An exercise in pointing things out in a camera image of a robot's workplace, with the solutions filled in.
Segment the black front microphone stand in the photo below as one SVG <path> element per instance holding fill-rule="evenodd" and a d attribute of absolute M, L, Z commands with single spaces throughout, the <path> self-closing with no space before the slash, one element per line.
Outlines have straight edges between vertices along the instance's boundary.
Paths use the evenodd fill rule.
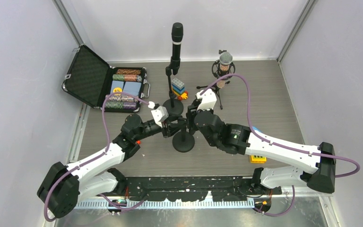
<path fill-rule="evenodd" d="M 173 148 L 181 153 L 187 153 L 194 148 L 195 139 L 187 132 L 187 127 L 183 127 L 172 139 Z"/>

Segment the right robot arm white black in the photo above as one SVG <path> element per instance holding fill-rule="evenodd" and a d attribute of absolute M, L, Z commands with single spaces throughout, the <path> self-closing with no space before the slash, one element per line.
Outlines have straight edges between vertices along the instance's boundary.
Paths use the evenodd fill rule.
<path fill-rule="evenodd" d="M 224 123 L 213 110 L 200 110 L 199 100 L 187 108 L 189 130 L 199 131 L 211 147 L 228 154 L 264 156 L 283 162 L 285 167 L 254 170 L 251 189 L 263 194 L 279 186 L 303 186 L 322 193 L 334 193 L 336 160 L 332 144 L 309 146 L 268 138 L 239 124 Z"/>

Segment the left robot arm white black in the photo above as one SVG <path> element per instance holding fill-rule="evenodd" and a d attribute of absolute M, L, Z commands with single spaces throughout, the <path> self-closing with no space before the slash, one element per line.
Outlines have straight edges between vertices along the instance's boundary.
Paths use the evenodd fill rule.
<path fill-rule="evenodd" d="M 52 222 L 68 215 L 78 202 L 96 195 L 111 192 L 122 195 L 126 183 L 113 166 L 130 159 L 140 148 L 139 140 L 162 134 L 171 137 L 187 128 L 188 120 L 181 115 L 164 115 L 153 111 L 153 119 L 143 122 L 138 114 L 126 117 L 120 134 L 100 151 L 75 163 L 54 163 L 48 170 L 39 189 L 43 202 L 44 218 Z"/>

